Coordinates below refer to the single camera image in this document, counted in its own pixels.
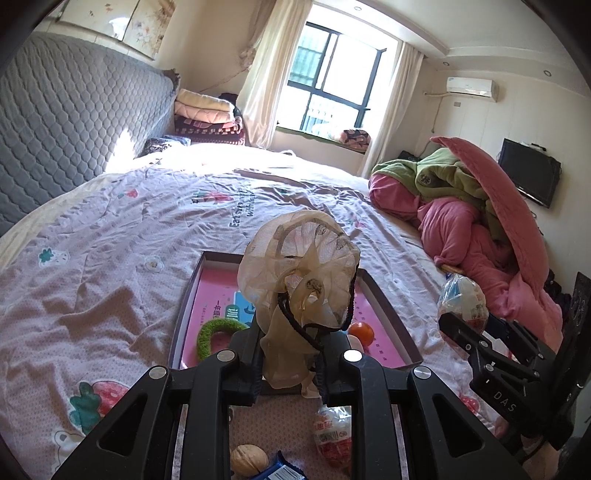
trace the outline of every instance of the headboard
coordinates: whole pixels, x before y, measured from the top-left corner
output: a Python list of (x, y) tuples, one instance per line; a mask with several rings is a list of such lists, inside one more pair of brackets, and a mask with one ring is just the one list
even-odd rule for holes
[(103, 173), (120, 138), (137, 155), (173, 132), (178, 84), (115, 50), (32, 33), (0, 77), (0, 235)]

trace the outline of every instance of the pink fleece blanket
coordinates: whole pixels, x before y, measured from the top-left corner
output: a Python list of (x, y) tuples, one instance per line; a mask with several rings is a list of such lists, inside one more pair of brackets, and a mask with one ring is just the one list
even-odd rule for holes
[(460, 266), (480, 285), (493, 314), (519, 321), (557, 351), (562, 341), (562, 314), (543, 289), (548, 256), (527, 204), (497, 162), (480, 148), (461, 138), (431, 140), (449, 148), (478, 180), (511, 246), (492, 240), (473, 206), (452, 197), (423, 205), (392, 177), (372, 176), (372, 202), (418, 224), (425, 252), (437, 266)]

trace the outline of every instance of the window frame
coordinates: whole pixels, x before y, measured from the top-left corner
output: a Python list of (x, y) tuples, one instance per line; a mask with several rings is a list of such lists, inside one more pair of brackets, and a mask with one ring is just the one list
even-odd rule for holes
[[(308, 98), (308, 104), (306, 105), (306, 110), (304, 111), (304, 115), (302, 116), (302, 119), (301, 119), (300, 131), (304, 131), (304, 125), (306, 123), (306, 118), (308, 116), (308, 111), (310, 109), (310, 102), (312, 100), (313, 95), (316, 95), (316, 96), (319, 96), (322, 98), (326, 98), (328, 100), (332, 100), (337, 103), (341, 103), (342, 105), (346, 105), (346, 106), (349, 106), (349, 107), (357, 110), (357, 118), (355, 119), (355, 128), (361, 128), (361, 126), (363, 125), (363, 119), (365, 117), (365, 114), (367, 111), (370, 110), (368, 108), (369, 99), (371, 97), (372, 89), (374, 88), (375, 78), (378, 73), (378, 67), (379, 67), (380, 61), (382, 59), (382, 54), (387, 50), (387, 48), (384, 48), (383, 50), (378, 50), (377, 48), (372, 47), (372, 48), (375, 48), (376, 55), (375, 55), (375, 59), (374, 59), (374, 65), (373, 65), (371, 73), (369, 75), (368, 85), (365, 89), (365, 94), (363, 96), (363, 102), (361, 104), (354, 103), (354, 102), (351, 102), (350, 100), (339, 97), (337, 95), (333, 95), (331, 93), (327, 93), (323, 90), (324, 85), (326, 84), (326, 79), (327, 79), (329, 71), (330, 71), (330, 66), (332, 65), (332, 61), (335, 56), (336, 47), (339, 44), (340, 36), (344, 35), (344, 34), (342, 34), (341, 32), (338, 32), (336, 30), (333, 30), (332, 28), (323, 27), (322, 25), (318, 25), (318, 24), (315, 24), (312, 22), (306, 22), (306, 26), (316, 28), (318, 30), (323, 30), (323, 31), (327, 32), (329, 34), (329, 36), (326, 39), (326, 43), (324, 44), (324, 50), (322, 51), (322, 56), (320, 58), (320, 61), (318, 62), (318, 66), (316, 67), (316, 74), (314, 75), (312, 85), (309, 86), (304, 83), (295, 82), (293, 80), (288, 80), (288, 82), (287, 82), (287, 86), (293, 87), (293, 88), (296, 88), (299, 90), (304, 90), (310, 94), (310, 96)], [(330, 54), (329, 63), (326, 68), (326, 72), (324, 73), (324, 79), (322, 79), (322, 85), (318, 89), (318, 88), (316, 88), (316, 85), (318, 85), (320, 72), (322, 70), (322, 65), (324, 65), (324, 61), (326, 60), (326, 54), (328, 53), (327, 51), (328, 51), (328, 47), (330, 44), (330, 38), (333, 34), (337, 35), (335, 45), (334, 45), (333, 50)]]

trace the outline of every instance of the television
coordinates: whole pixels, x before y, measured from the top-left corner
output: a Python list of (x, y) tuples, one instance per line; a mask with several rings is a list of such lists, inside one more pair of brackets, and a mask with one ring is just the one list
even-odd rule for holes
[(526, 198), (550, 208), (560, 179), (560, 162), (535, 148), (505, 139), (499, 165)]

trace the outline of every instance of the metal bolt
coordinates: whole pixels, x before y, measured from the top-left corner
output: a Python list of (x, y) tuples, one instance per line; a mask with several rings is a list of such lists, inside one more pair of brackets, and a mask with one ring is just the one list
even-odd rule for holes
[(150, 370), (150, 373), (148, 375), (150, 375), (150, 378), (158, 380), (159, 378), (162, 378), (166, 375), (166, 369), (164, 367), (154, 367)]
[(343, 353), (343, 356), (345, 357), (345, 360), (353, 363), (359, 362), (359, 360), (363, 358), (363, 354), (358, 350), (347, 350)]
[(217, 359), (220, 360), (220, 362), (229, 362), (234, 360), (235, 356), (236, 354), (231, 350), (222, 350), (221, 352), (218, 352)]
[(425, 367), (424, 365), (419, 365), (414, 369), (414, 376), (420, 378), (421, 380), (426, 380), (431, 376), (431, 369)]

